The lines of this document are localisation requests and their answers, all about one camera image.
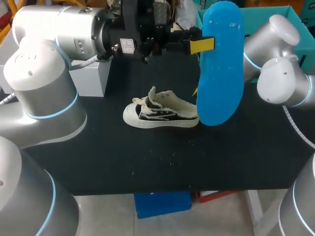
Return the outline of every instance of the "red object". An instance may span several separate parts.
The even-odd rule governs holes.
[[[196,192],[196,198],[199,200],[200,203],[205,203],[217,198],[221,198],[224,197],[226,195],[232,194],[232,193],[236,193],[237,191],[224,191],[224,192],[217,192],[217,193],[213,193],[213,194],[209,194],[207,196],[203,196],[201,197],[199,192]]]
[[[9,11],[0,17],[0,30],[3,30],[9,23],[12,17],[12,12]]]

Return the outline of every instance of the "teal bin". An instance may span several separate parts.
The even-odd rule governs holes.
[[[300,43],[294,49],[294,53],[298,56],[303,71],[306,74],[311,73],[311,68],[315,60],[315,39],[291,6],[249,7],[241,8],[241,10],[244,16],[245,37],[254,33],[272,15],[279,14],[285,16],[297,28],[301,37]],[[200,29],[202,29],[202,20],[205,12],[206,10],[200,10],[196,16],[196,26]]]
[[[208,9],[212,4],[218,2],[218,1],[223,1],[223,0],[192,0],[194,3],[200,5],[201,10]],[[227,0],[235,3],[239,7],[244,6],[244,1],[243,0]]]

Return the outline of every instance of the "shoe sole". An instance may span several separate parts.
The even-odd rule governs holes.
[[[202,53],[197,108],[200,121],[214,126],[234,114],[243,95],[244,20],[241,10],[230,1],[211,5],[203,16],[202,35],[214,36],[216,48]]]
[[[149,120],[141,120],[134,119],[130,117],[127,109],[124,110],[123,113],[124,121],[133,127],[141,128],[141,129],[151,129],[163,126],[174,126],[174,127],[182,127],[182,128],[192,128],[199,123],[199,119],[191,119],[191,120],[170,120],[170,121],[149,121]]]

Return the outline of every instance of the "blue box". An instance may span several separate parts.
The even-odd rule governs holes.
[[[311,72],[315,60],[315,39],[291,6],[248,7],[241,8],[241,10],[244,16],[245,36],[254,33],[272,15],[285,16],[296,27],[301,36],[300,43],[294,49],[294,53],[300,60],[300,66],[305,73],[309,74]],[[205,12],[206,10],[200,10],[196,16],[196,26],[200,29],[202,29],[202,20]]]
[[[138,218],[189,210],[191,196],[187,192],[134,194],[134,203]]]

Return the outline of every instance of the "canvas shoe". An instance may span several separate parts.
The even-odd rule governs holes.
[[[176,126],[190,128],[198,124],[197,107],[186,102],[173,93],[165,91],[156,93],[152,87],[148,96],[134,98],[123,114],[124,121],[138,128],[155,128]]]

